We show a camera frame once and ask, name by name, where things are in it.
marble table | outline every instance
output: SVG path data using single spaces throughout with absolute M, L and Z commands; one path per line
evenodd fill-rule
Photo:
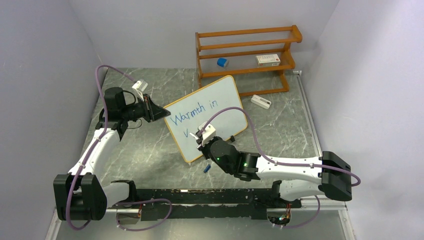
M 198 89 L 195 69 L 177 68 L 122 68 L 136 80 L 148 83 L 145 93 L 159 106 L 165 106 Z M 205 85 L 218 78 L 206 78 Z M 239 92 L 281 87 L 274 72 L 251 73 L 234 76 Z M 288 75 L 289 92 L 266 94 L 262 97 L 272 102 L 263 109 L 242 97 L 243 108 L 250 114 L 257 131 L 258 141 L 265 153 L 274 157 L 308 158 L 317 156 L 311 125 L 306 115 L 304 100 L 297 78 Z M 103 89 L 122 87 L 130 90 L 133 83 L 121 74 L 109 69 Z M 99 112 L 103 108 L 97 102 L 87 134 L 84 150 L 91 141 Z M 233 143 L 240 151 L 257 152 L 250 128 L 235 136 Z M 213 163 L 203 157 L 186 163 L 174 142 L 164 120 L 147 123 L 125 132 L 122 141 L 113 150 L 105 165 L 102 185 L 114 180 L 133 180 L 139 189 L 221 189 L 221 188 L 270 188 L 275 179 L 241 181 L 224 173 L 212 164 L 207 174 L 206 165 Z
M 123 68 L 136 80 L 144 79 L 149 83 L 146 90 L 153 101 L 165 106 L 197 89 L 195 69 L 151 69 Z M 317 156 L 321 150 L 311 117 L 304 101 L 300 79 L 287 75 L 290 91 L 263 95 L 272 101 L 269 109 L 263 109 L 242 97 L 243 108 L 251 115 L 256 126 L 259 143 L 265 153 L 276 157 L 307 158 Z M 239 92 L 264 90 L 281 87 L 279 77 L 273 72 L 251 73 L 234 76 Z M 215 79 L 205 79 L 204 83 Z M 120 86 L 131 89 L 132 83 L 120 74 L 109 70 L 103 89 Z M 85 141 L 84 150 L 91 140 L 102 105 L 97 105 Z M 256 151 L 252 132 L 246 129 L 233 143 L 239 150 Z M 113 150 L 105 166 L 104 175 L 99 176 L 102 184 L 113 180 L 134 180 L 137 188 L 269 188 L 273 179 L 263 181 L 240 181 L 225 174 L 217 165 L 212 165 L 208 173 L 203 173 L 207 163 L 202 158 L 188 164 L 184 162 L 163 120 L 146 123 L 134 130 L 127 130 L 122 142 Z M 176 239 L 176 240 L 223 240 L 223 239 L 353 239 L 347 210 L 343 202 L 330 206 L 321 200 L 321 212 L 306 227 L 299 229 L 280 229 L 272 227 L 268 220 L 252 220 L 249 217 L 205 218 L 205 219 L 168 219 L 161 226 L 144 232 L 127 232 L 116 228 L 115 214 L 107 213 L 101 221 L 92 221 L 82 231 L 70 229 L 64 222 L 60 225 L 56 240 L 76 239 Z M 315 198 L 302 201 L 305 208 L 294 209 L 290 224 L 296 225 L 311 218 L 317 210 Z M 131 228 L 145 228 L 156 222 L 142 221 Z M 77 226 L 83 224 L 75 221 Z

gray wall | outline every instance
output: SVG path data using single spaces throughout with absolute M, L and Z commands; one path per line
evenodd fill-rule
M 70 2 L 100 58 L 117 67 L 196 68 L 195 32 L 295 24 L 303 42 L 292 52 L 302 69 L 339 0 Z
M 0 2 L 0 239 L 44 239 L 53 180 L 97 100 L 93 45 L 67 0 Z
M 340 0 L 303 83 L 323 150 L 362 184 L 358 240 L 424 239 L 424 2 Z

